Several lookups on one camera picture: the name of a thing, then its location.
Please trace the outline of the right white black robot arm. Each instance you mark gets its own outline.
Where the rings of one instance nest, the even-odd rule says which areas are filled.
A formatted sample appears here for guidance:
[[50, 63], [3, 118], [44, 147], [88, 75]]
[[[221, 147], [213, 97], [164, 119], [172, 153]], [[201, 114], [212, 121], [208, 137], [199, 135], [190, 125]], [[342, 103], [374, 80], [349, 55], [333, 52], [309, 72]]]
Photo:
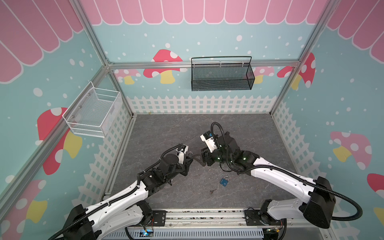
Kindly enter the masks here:
[[202, 149], [203, 166], [225, 164], [232, 172], [265, 180], [295, 196], [291, 200], [264, 201], [259, 214], [265, 223], [305, 219], [322, 229], [330, 227], [336, 198], [328, 192], [331, 185], [327, 179], [314, 180], [281, 169], [255, 153], [241, 150], [229, 134], [219, 137], [208, 131], [200, 138], [207, 145]]

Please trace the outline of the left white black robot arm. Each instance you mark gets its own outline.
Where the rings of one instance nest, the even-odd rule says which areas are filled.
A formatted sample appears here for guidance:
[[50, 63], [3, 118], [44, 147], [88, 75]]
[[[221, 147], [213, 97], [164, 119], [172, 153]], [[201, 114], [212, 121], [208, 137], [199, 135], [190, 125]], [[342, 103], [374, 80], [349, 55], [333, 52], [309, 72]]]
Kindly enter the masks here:
[[52, 240], [101, 240], [112, 232], [135, 225], [147, 225], [153, 210], [146, 199], [171, 184], [177, 175], [186, 176], [193, 158], [184, 151], [162, 154], [160, 159], [138, 173], [136, 181], [126, 189], [101, 201], [74, 207], [63, 228]]

